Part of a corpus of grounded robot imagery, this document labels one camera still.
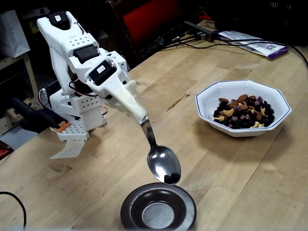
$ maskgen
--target cashew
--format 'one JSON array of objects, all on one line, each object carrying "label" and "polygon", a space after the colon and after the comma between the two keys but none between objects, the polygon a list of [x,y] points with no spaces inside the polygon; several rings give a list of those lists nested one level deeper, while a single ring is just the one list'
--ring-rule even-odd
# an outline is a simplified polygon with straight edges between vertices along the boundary
[{"label": "cashew", "polygon": [[262,107],[261,107],[261,114],[262,114],[263,116],[265,116],[264,113],[265,113],[265,108],[262,108]]},{"label": "cashew", "polygon": [[220,116],[220,117],[215,117],[214,119],[217,119],[219,121],[223,121],[225,118],[223,116]]},{"label": "cashew", "polygon": [[222,113],[225,115],[225,116],[231,116],[233,115],[234,113],[234,108],[231,108],[230,110],[223,110]]},{"label": "cashew", "polygon": [[225,115],[218,115],[218,118],[219,117],[224,117],[224,119],[227,119],[227,117]]},{"label": "cashew", "polygon": [[250,127],[250,128],[257,128],[259,126],[259,122],[255,122],[255,125],[253,125],[252,127]]}]

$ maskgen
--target trail mix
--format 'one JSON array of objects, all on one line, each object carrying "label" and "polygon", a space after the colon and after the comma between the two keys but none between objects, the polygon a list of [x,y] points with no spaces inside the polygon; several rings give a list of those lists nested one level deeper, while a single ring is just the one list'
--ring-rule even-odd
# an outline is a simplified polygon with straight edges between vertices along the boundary
[{"label": "trail mix", "polygon": [[220,98],[214,121],[232,129],[268,127],[275,119],[274,110],[262,97],[241,95],[237,100]]}]

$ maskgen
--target red chair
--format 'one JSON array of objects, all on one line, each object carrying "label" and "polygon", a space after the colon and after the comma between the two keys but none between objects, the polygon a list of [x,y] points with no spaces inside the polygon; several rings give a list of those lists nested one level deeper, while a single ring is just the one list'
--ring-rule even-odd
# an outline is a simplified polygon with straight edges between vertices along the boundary
[{"label": "red chair", "polygon": [[106,2],[112,12],[113,26],[120,35],[120,46],[130,67],[142,62],[139,50],[181,22],[184,16],[181,0],[113,0]]}]

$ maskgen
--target black cable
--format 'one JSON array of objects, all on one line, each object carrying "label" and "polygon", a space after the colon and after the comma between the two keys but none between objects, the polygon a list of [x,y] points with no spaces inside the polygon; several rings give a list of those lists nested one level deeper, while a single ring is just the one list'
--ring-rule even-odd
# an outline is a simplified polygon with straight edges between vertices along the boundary
[{"label": "black cable", "polygon": [[105,108],[105,109],[106,109],[106,111],[105,111],[104,113],[102,113],[102,115],[107,114],[107,112],[108,112],[108,108],[106,108],[106,107],[102,107],[102,106],[101,106],[101,108]]},{"label": "black cable", "polygon": [[277,45],[281,45],[281,46],[288,46],[288,47],[291,47],[293,48],[293,50],[295,50],[304,60],[307,68],[308,68],[308,61],[306,59],[306,57],[303,55],[302,52],[299,51],[299,49],[297,49],[295,46],[293,45],[289,45],[289,44],[284,44],[284,43],[275,43],[275,42],[272,42],[272,41],[268,41],[266,39],[261,39],[261,38],[251,38],[251,39],[236,39],[236,40],[224,40],[224,39],[221,39],[221,38],[218,38],[217,40],[219,41],[222,41],[222,42],[248,42],[248,41],[265,41],[266,43],[268,44],[277,44]]},{"label": "black cable", "polygon": [[80,92],[80,91],[78,91],[76,88],[72,87],[72,86],[71,86],[71,83],[73,83],[73,81],[70,81],[70,82],[69,82],[69,84],[68,84],[69,88],[70,88],[70,89],[73,89],[74,91],[76,91],[76,92],[77,92],[78,94],[80,94],[80,95],[86,95],[86,96],[90,96],[90,97],[96,97],[96,96],[98,96],[98,95],[90,95],[90,94],[87,94],[87,93]]},{"label": "black cable", "polygon": [[[158,52],[158,51],[162,51],[164,49],[170,48],[170,47],[176,47],[176,46],[179,45],[178,43],[180,43],[181,41],[183,41],[183,40],[176,41],[175,43],[177,43],[177,44],[169,45],[169,46],[166,46],[166,47],[161,47],[160,49],[149,50],[147,52]],[[198,41],[198,39],[194,38],[194,39],[191,39],[191,40],[186,41],[186,42],[193,42],[193,41]]]},{"label": "black cable", "polygon": [[247,46],[247,45],[252,45],[252,44],[257,44],[257,43],[265,43],[265,44],[275,44],[275,45],[281,45],[283,46],[284,44],[281,43],[277,43],[277,42],[251,42],[251,43],[247,43],[247,44],[239,44],[239,45],[235,45],[235,44],[227,44],[227,43],[216,43],[214,45],[210,45],[207,47],[195,47],[192,46],[190,44],[187,44],[186,42],[179,42],[180,44],[195,48],[195,49],[206,49],[206,48],[210,48],[210,47],[215,47],[215,46],[230,46],[230,47],[243,47],[243,46]]},{"label": "black cable", "polygon": [[13,194],[11,192],[0,192],[0,195],[1,194],[10,195],[10,196],[14,197],[16,199],[16,201],[20,204],[20,206],[21,206],[21,208],[23,209],[23,212],[24,212],[24,227],[23,227],[23,229],[25,230],[26,229],[26,225],[27,225],[27,213],[26,213],[25,206],[23,205],[21,200],[19,200],[19,198],[15,194]]},{"label": "black cable", "polygon": [[[196,41],[195,39],[192,39],[190,41],[187,41],[187,42],[180,42],[178,41],[179,44],[182,44],[182,45],[186,45],[186,46],[189,46],[189,47],[192,47],[192,48],[195,48],[195,49],[207,49],[207,48],[211,48],[211,47],[215,47],[215,46],[230,46],[230,47],[243,47],[243,46],[247,46],[247,45],[252,45],[252,44],[258,44],[258,43],[264,43],[264,44],[275,44],[275,45],[280,45],[280,46],[289,46],[291,48],[293,48],[304,60],[306,66],[307,66],[307,69],[308,69],[308,61],[307,61],[307,58],[303,55],[302,52],[300,52],[295,46],[293,45],[288,45],[288,44],[283,44],[283,43],[278,43],[278,42],[271,42],[271,41],[267,41],[265,39],[238,39],[238,40],[224,40],[224,39],[218,39],[219,41],[224,41],[224,42],[235,42],[235,41],[238,41],[238,42],[244,42],[244,41],[259,41],[259,42],[251,42],[251,43],[247,43],[247,44],[239,44],[239,45],[236,45],[236,44],[227,44],[227,43],[217,43],[217,44],[213,44],[213,45],[210,45],[210,46],[206,46],[206,47],[195,47],[193,45],[190,45],[188,44],[188,42],[191,42],[191,41]],[[170,48],[170,47],[175,47],[175,46],[178,46],[178,44],[175,44],[175,45],[171,45],[171,46],[167,46],[161,50],[164,50],[164,49],[167,49],[167,48]]]},{"label": "black cable", "polygon": [[195,34],[195,35],[191,35],[191,36],[189,36],[189,37],[187,37],[187,38],[185,38],[185,39],[181,39],[181,40],[172,40],[172,41],[170,41],[164,48],[153,49],[153,50],[149,50],[149,51],[148,51],[148,49],[149,49],[151,46],[153,46],[162,36],[160,36],[160,37],[159,37],[157,40],[155,40],[153,43],[151,43],[150,45],[148,45],[148,46],[146,46],[144,49],[142,49],[142,50],[140,51],[140,53],[144,53],[144,52],[153,52],[153,51],[156,51],[156,50],[159,50],[159,49],[165,49],[165,48],[169,45],[169,43],[171,43],[171,42],[176,43],[176,42],[179,42],[179,41],[186,41],[186,40],[192,39],[192,38],[194,38],[194,37],[195,37],[195,39],[196,39],[196,38],[198,38],[198,36],[200,36],[200,35]]}]

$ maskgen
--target red wire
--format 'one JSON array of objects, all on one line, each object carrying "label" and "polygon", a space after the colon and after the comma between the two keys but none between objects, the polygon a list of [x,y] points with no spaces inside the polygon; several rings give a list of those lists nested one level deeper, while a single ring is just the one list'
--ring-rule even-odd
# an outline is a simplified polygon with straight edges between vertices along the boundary
[{"label": "red wire", "polygon": [[83,93],[83,92],[80,92],[80,91],[78,91],[76,88],[73,88],[72,86],[71,86],[71,83],[73,83],[73,82],[77,82],[79,79],[77,79],[77,80],[75,80],[75,81],[70,81],[69,82],[69,84],[68,84],[68,86],[71,88],[71,89],[73,89],[74,91],[76,91],[78,94],[80,94],[80,95],[86,95],[86,96],[90,96],[90,97],[96,97],[96,96],[98,96],[98,95],[90,95],[90,94],[87,94],[87,93]]}]

